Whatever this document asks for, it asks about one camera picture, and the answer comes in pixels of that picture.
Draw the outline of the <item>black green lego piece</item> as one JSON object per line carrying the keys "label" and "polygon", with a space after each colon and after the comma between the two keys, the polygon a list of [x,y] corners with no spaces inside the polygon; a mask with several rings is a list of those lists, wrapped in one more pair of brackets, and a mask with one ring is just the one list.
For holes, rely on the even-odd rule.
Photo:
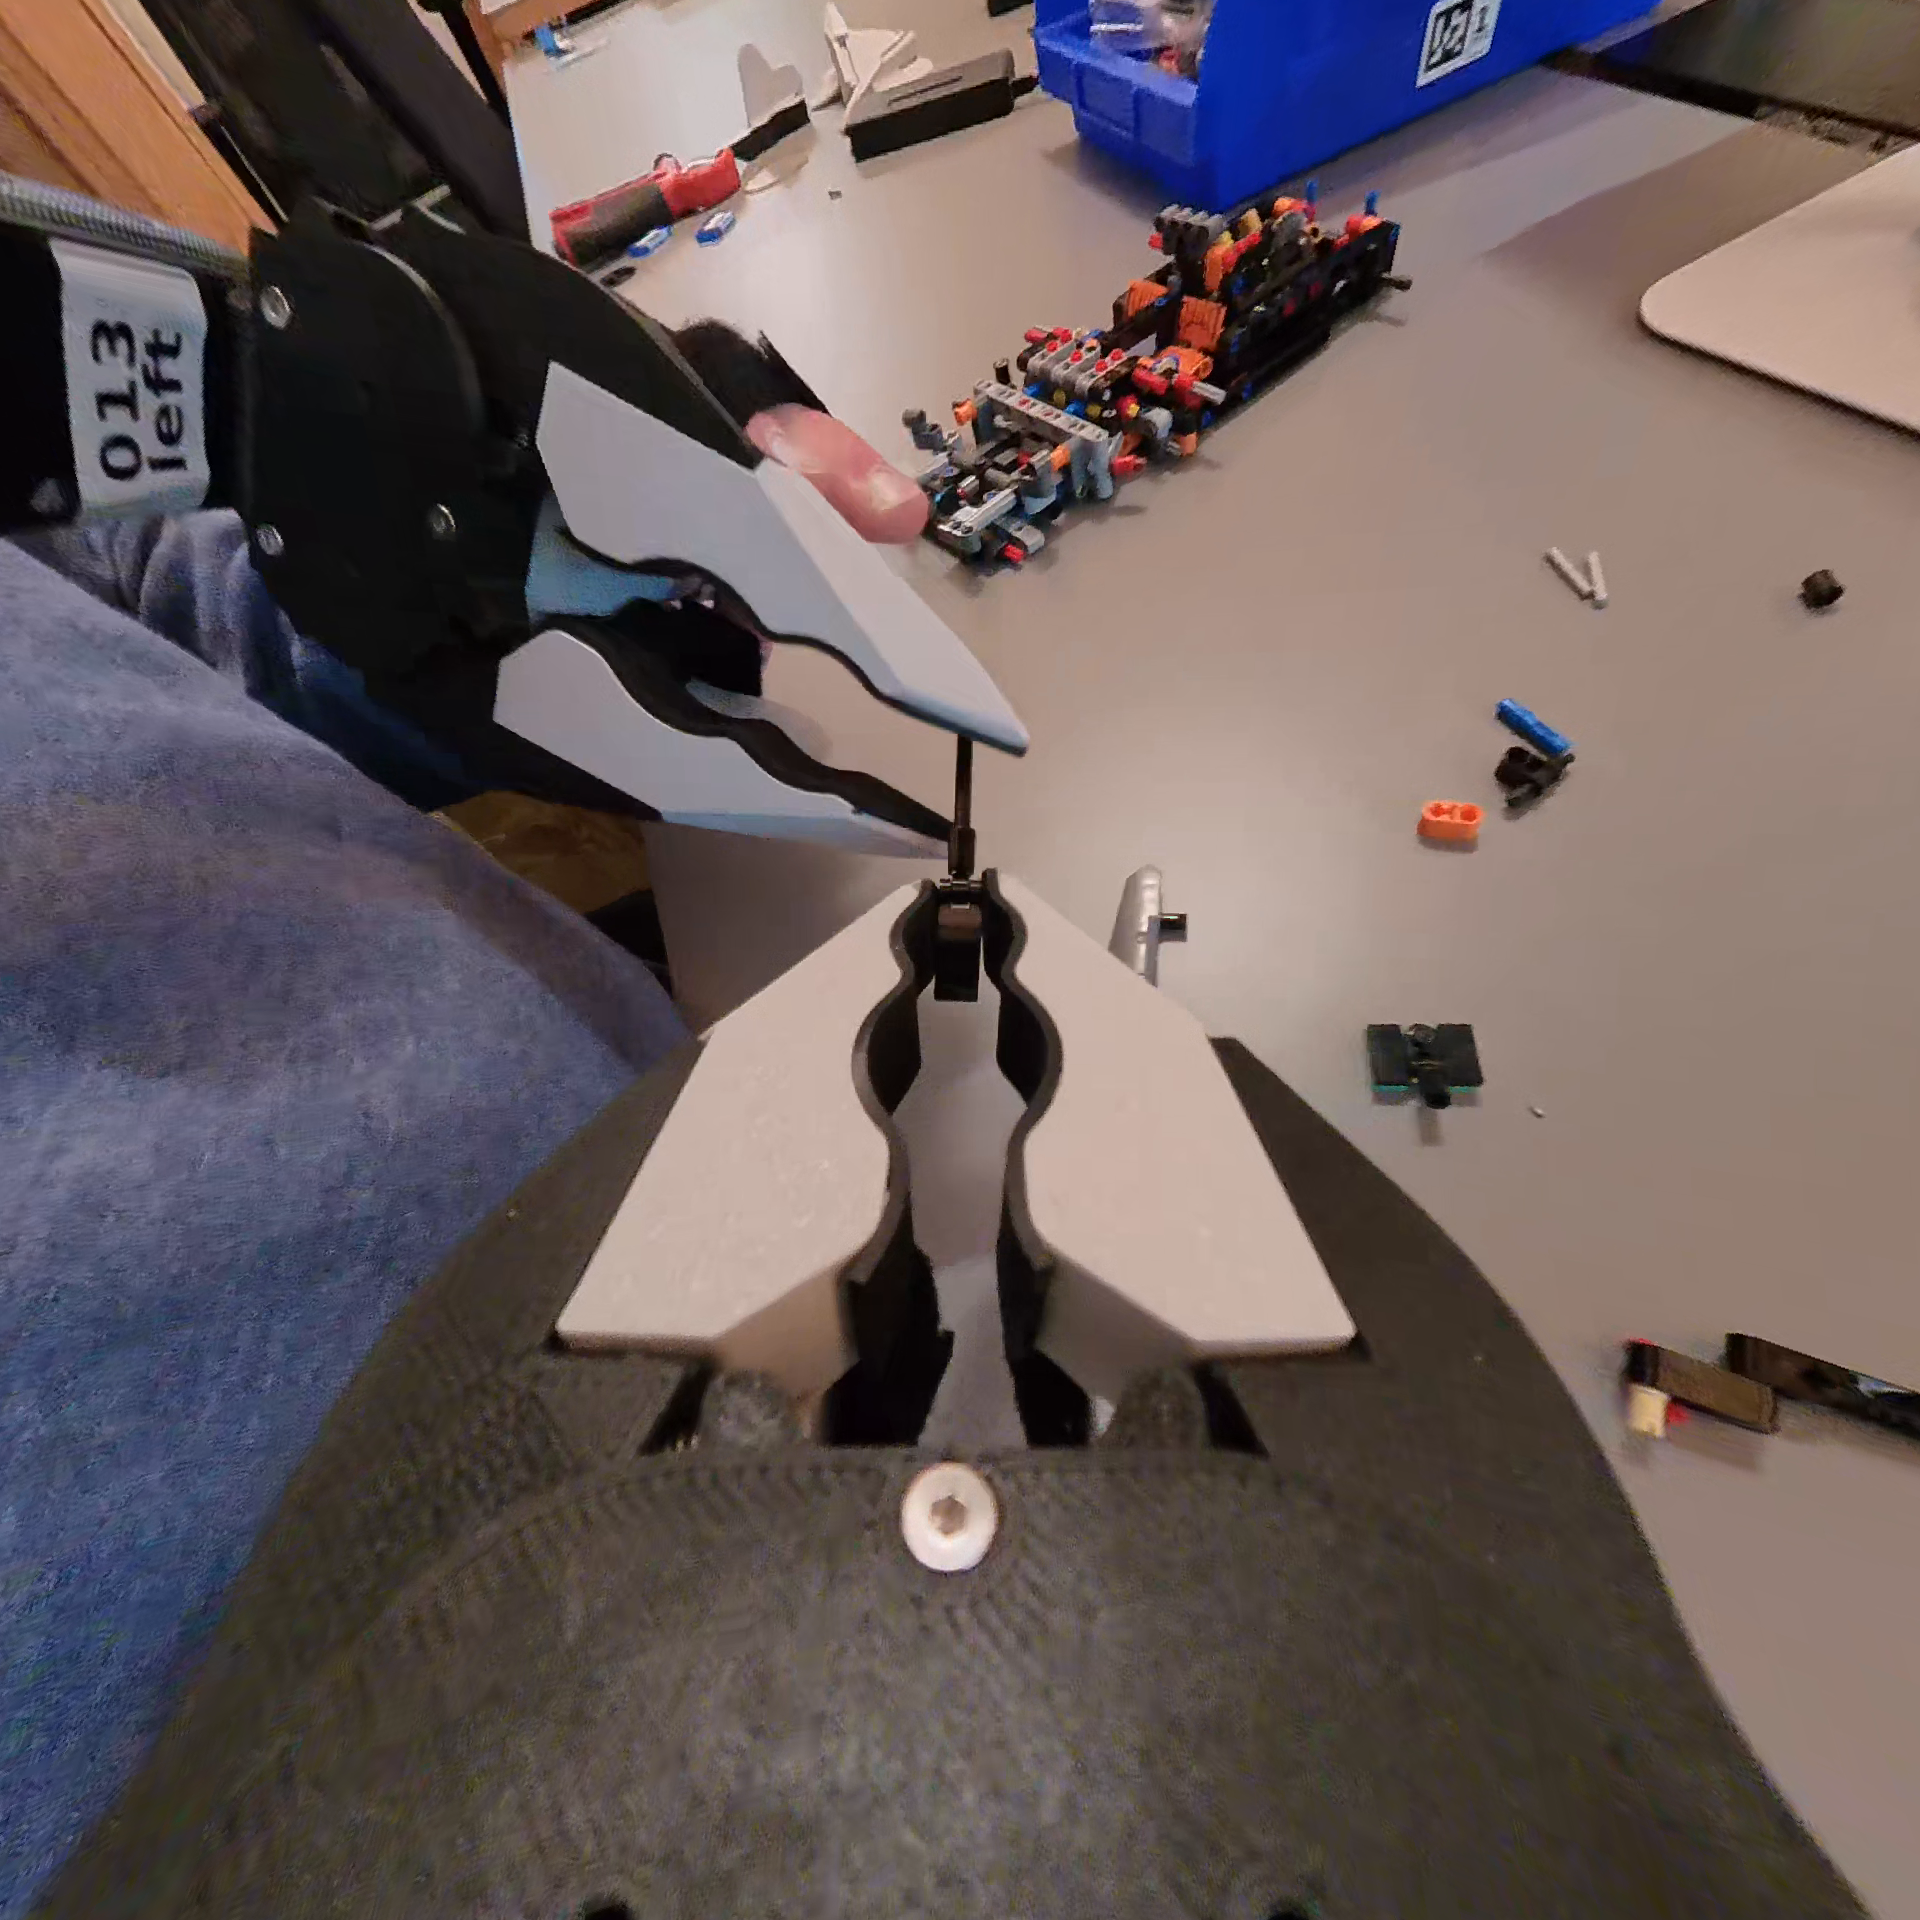
{"label": "black green lego piece", "polygon": [[1478,1039],[1473,1023],[1368,1023],[1362,1031],[1368,1082],[1379,1096],[1419,1096],[1418,1076],[1444,1073],[1453,1102],[1483,1088]]}

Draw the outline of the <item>black lego axle with connector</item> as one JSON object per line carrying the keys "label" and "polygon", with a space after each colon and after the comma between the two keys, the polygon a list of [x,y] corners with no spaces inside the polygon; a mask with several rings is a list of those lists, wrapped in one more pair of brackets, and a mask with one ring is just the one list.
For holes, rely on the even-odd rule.
{"label": "black lego axle with connector", "polygon": [[978,999],[989,921],[989,888],[976,857],[973,754],[972,735],[956,737],[947,873],[936,887],[931,944],[931,990],[945,1002]]}

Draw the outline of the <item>white foam shape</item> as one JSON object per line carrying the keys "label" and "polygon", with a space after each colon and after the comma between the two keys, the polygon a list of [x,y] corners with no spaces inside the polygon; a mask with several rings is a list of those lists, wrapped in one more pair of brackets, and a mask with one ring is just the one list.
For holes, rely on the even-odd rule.
{"label": "white foam shape", "polygon": [[824,38],[830,69],[814,104],[838,104],[845,118],[850,104],[869,88],[888,88],[925,74],[936,63],[918,52],[918,37],[898,30],[857,30],[841,7],[824,5]]}
{"label": "white foam shape", "polygon": [[737,50],[737,77],[741,86],[745,127],[732,141],[741,189],[752,194],[769,177],[765,161],[781,144],[808,134],[812,108],[794,63],[776,63],[752,40]]}

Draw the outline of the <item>blue plastic bin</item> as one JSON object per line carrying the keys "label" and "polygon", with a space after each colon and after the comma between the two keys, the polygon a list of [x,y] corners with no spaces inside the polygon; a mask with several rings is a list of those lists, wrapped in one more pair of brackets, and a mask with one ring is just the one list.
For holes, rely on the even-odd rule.
{"label": "blue plastic bin", "polygon": [[1650,2],[1224,2],[1196,74],[1037,2],[1044,93],[1172,200],[1224,207],[1653,12]]}

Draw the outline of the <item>black lego rack assembly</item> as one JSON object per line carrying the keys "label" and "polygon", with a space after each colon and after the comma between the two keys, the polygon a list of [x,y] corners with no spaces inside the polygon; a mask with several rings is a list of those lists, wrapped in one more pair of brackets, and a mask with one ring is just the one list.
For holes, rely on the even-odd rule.
{"label": "black lego rack assembly", "polygon": [[1690,1412],[1748,1433],[1777,1433],[1784,1402],[1824,1407],[1917,1439],[1915,1388],[1758,1335],[1726,1335],[1717,1360],[1627,1338],[1620,1345],[1620,1388],[1625,1429],[1646,1439],[1667,1437],[1674,1418]]}

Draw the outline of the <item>person's left forearm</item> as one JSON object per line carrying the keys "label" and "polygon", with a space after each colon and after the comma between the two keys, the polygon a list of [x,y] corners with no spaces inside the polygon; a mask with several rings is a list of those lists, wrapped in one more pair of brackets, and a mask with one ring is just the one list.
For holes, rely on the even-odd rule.
{"label": "person's left forearm", "polygon": [[486,790],[456,752],[382,705],[347,662],[290,623],[256,573],[237,512],[89,519],[6,541],[417,808],[458,806]]}

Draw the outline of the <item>wooden board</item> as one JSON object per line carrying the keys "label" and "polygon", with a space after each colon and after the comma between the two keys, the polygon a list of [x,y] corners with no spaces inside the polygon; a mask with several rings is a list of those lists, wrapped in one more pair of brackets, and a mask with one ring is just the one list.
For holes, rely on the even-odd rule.
{"label": "wooden board", "polygon": [[3,169],[240,250],[276,225],[107,5],[3,5]]}

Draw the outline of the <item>black office chair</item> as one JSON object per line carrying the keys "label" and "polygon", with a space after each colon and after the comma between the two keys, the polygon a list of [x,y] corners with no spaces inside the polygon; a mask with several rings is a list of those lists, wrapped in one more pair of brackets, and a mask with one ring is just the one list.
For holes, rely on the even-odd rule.
{"label": "black office chair", "polygon": [[148,2],[198,90],[198,127],[285,221],[323,207],[368,229],[425,205],[529,241],[506,96],[472,26],[441,47],[403,2]]}

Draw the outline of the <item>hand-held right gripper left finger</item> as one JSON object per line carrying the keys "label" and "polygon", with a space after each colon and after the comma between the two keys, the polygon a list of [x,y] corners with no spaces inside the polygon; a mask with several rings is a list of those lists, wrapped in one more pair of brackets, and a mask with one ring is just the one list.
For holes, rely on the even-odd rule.
{"label": "hand-held right gripper left finger", "polygon": [[560,1312],[581,1352],[932,1368],[897,1114],[922,1073],[929,882],[710,1025]]}

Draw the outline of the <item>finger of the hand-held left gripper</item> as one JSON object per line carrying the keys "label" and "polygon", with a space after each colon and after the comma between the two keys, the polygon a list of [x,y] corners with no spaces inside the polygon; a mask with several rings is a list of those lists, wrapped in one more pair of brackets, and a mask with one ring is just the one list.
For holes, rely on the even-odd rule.
{"label": "finger of the hand-held left gripper", "polygon": [[885,704],[1028,749],[982,662],[808,478],[729,460],[558,362],[534,444],[568,534],[596,557],[702,572],[770,634],[838,656]]}
{"label": "finger of the hand-held left gripper", "polygon": [[698,688],[644,648],[539,631],[497,671],[494,720],[668,825],[861,854],[945,857],[952,823],[814,758],[756,698]]}

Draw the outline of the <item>black bar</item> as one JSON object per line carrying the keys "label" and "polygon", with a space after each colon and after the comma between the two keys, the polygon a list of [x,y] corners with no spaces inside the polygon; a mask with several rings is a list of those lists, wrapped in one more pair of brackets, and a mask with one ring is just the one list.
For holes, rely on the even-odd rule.
{"label": "black bar", "polygon": [[844,132],[854,161],[878,159],[988,125],[1037,86],[1036,71],[1019,71],[1012,52],[993,50],[869,88],[849,108]]}

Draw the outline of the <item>red black tool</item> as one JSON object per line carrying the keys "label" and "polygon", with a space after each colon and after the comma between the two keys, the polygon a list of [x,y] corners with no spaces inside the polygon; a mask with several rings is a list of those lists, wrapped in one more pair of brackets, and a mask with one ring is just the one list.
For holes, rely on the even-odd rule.
{"label": "red black tool", "polygon": [[741,186],[732,149],[682,161],[661,153],[650,173],[589,198],[554,207],[550,239],[558,258],[581,271],[596,271],[627,247],[659,229],[726,205]]}

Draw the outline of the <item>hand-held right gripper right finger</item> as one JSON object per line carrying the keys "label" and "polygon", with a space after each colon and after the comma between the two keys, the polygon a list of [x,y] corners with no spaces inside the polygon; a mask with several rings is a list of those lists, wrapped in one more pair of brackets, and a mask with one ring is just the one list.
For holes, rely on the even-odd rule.
{"label": "hand-held right gripper right finger", "polygon": [[1091,1396],[1208,1360],[1337,1352],[1356,1322],[1200,1021],[1021,880],[1006,1014],[1042,1014],[1010,1169],[1037,1349]]}

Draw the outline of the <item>grey curved lego panel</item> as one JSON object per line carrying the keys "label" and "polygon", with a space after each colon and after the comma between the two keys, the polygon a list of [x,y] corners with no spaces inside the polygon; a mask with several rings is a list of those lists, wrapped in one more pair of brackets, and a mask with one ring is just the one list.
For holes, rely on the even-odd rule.
{"label": "grey curved lego panel", "polygon": [[1129,873],[1110,927],[1108,952],[1146,985],[1162,983],[1162,952],[1187,944],[1189,916],[1166,903],[1164,873],[1144,864]]}

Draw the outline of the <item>person's left hand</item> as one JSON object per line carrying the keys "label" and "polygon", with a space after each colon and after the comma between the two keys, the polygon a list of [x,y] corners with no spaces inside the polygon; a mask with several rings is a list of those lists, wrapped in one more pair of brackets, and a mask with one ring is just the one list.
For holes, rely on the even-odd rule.
{"label": "person's left hand", "polygon": [[929,526],[922,487],[850,424],[801,401],[756,410],[756,450],[808,479],[869,544],[912,544]]}

